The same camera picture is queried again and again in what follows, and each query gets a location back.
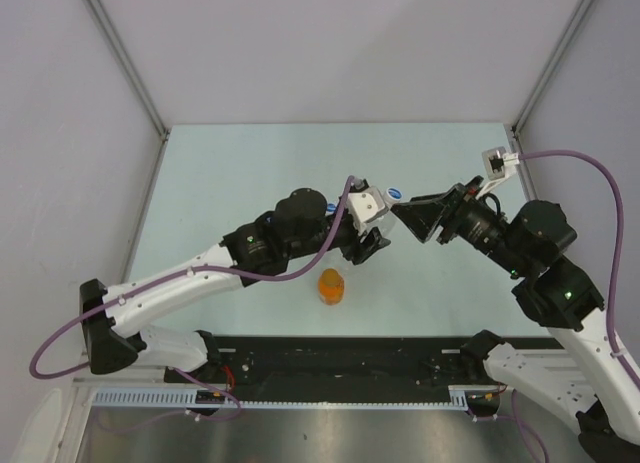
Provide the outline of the white blue bottle cap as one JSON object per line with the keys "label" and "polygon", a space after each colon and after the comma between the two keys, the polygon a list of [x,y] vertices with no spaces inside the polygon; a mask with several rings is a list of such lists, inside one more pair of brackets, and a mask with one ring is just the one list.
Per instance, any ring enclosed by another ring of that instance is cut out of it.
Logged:
{"label": "white blue bottle cap", "polygon": [[394,187],[388,187],[387,189],[385,189],[382,196],[386,205],[389,207],[392,207],[395,204],[401,203],[403,199],[402,192],[399,189]]}

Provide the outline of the clear plastic bottle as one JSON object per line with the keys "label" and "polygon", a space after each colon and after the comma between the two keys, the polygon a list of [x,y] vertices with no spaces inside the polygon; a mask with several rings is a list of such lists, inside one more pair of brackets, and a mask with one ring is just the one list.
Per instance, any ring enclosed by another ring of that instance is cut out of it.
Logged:
{"label": "clear plastic bottle", "polygon": [[[394,225],[395,217],[388,212],[383,218],[378,220],[375,225],[370,226],[367,232],[371,231],[373,228],[378,228],[382,235],[390,240],[390,233]],[[343,258],[341,248],[352,243],[357,236],[363,236],[367,232],[358,234],[353,225],[352,218],[348,215],[348,212],[345,212],[332,246],[320,260],[320,267],[323,270],[327,268],[334,268],[343,277],[361,272],[369,265],[370,260],[374,255],[363,264],[353,264]]]}

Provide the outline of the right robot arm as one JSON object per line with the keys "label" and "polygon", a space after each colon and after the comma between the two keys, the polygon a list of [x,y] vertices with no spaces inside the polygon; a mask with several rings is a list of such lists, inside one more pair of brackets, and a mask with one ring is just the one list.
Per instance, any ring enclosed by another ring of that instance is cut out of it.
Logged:
{"label": "right robot arm", "polygon": [[544,408],[576,433],[596,462],[639,459],[639,367],[617,339],[612,301],[564,252],[576,240],[561,207],[531,200],[512,219],[486,203],[479,182],[420,196],[392,212],[421,242],[459,237],[517,280],[512,293],[522,312],[545,328],[586,380],[582,393],[567,380],[530,363],[513,346],[483,330],[462,348],[461,371],[473,384],[490,378]]}

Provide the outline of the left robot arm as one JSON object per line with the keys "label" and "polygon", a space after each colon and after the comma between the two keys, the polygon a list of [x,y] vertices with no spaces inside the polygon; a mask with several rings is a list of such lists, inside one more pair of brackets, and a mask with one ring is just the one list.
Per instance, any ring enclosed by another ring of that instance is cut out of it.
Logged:
{"label": "left robot arm", "polygon": [[400,200],[360,181],[331,209],[321,193],[300,188],[170,270],[111,287],[97,279],[83,283],[79,308],[87,317],[81,327],[90,371],[111,374],[139,362],[178,367],[202,383],[214,380],[221,359],[210,333],[180,333],[154,321],[212,294],[283,281],[291,260],[323,250],[337,249],[360,265],[389,245],[384,226]]}

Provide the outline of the orange bottle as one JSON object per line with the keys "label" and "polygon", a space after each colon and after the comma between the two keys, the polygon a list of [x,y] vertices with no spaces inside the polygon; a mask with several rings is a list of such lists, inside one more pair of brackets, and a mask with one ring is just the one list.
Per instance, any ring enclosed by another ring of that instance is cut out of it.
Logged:
{"label": "orange bottle", "polygon": [[324,304],[328,306],[339,304],[345,292],[342,275],[334,268],[325,269],[318,278],[317,291]]}

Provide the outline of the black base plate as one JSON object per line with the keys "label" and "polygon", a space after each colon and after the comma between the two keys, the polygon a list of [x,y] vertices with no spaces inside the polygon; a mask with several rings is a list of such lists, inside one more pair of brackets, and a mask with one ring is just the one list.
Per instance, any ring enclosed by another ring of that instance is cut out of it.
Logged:
{"label": "black base plate", "polygon": [[235,385],[271,376],[406,377],[429,386],[495,385],[479,360],[459,353],[463,337],[249,337],[215,336],[214,361],[191,376]]}

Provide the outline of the right aluminium frame post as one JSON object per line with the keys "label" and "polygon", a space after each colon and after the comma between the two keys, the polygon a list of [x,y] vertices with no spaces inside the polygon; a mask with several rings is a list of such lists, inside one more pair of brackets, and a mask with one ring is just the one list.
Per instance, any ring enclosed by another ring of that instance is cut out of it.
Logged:
{"label": "right aluminium frame post", "polygon": [[554,44],[551,53],[545,60],[541,73],[537,77],[514,121],[509,125],[509,129],[515,138],[520,137],[531,114],[543,98],[563,60],[568,55],[569,50],[572,48],[586,21],[589,19],[590,14],[597,5],[597,2],[598,0],[578,0],[558,40]]}

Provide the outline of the aluminium frame post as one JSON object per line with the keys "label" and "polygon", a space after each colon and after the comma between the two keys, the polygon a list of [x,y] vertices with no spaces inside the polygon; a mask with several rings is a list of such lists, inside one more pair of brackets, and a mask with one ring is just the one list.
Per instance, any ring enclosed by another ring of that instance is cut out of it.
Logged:
{"label": "aluminium frame post", "polygon": [[597,2],[598,0],[578,0],[558,40],[554,44],[551,53],[545,60],[541,73],[537,77],[514,121],[509,125],[509,129],[515,138],[520,137],[531,114],[543,98],[563,60],[568,55],[569,50],[572,48],[586,21],[589,19],[590,14],[597,5]]}
{"label": "aluminium frame post", "polygon": [[151,95],[131,58],[124,41],[119,34],[102,0],[82,0],[87,11],[100,32],[106,46],[116,61],[125,81],[135,98],[143,108],[147,118],[160,139],[164,141],[169,129],[163,122]]}

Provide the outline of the left aluminium frame post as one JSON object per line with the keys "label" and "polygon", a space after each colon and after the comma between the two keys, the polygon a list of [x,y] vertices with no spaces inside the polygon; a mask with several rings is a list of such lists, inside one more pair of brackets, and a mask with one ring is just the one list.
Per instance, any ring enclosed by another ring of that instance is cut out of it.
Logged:
{"label": "left aluminium frame post", "polygon": [[87,11],[100,32],[106,46],[116,61],[125,81],[135,98],[143,108],[147,118],[160,139],[164,141],[169,129],[163,122],[151,95],[131,58],[124,41],[119,34],[102,0],[82,0]]}

